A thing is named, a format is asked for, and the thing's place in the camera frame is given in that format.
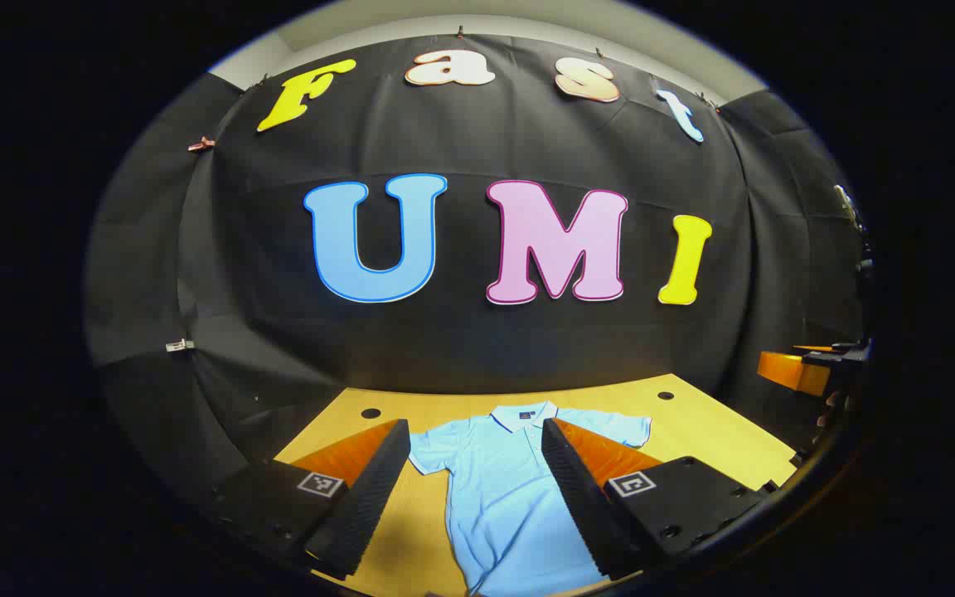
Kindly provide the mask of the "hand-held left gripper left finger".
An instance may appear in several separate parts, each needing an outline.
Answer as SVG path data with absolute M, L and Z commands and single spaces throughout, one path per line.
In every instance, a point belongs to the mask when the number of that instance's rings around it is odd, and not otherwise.
M 295 570 L 356 573 L 410 454 L 408 420 L 388 420 L 292 462 L 254 462 L 212 489 L 210 517 Z

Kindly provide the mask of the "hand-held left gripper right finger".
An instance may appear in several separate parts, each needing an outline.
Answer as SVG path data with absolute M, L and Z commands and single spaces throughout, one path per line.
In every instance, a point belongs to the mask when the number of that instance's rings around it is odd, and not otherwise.
M 747 487 L 694 456 L 662 462 L 561 417 L 541 449 L 594 563 L 618 580 L 704 544 L 779 485 Z

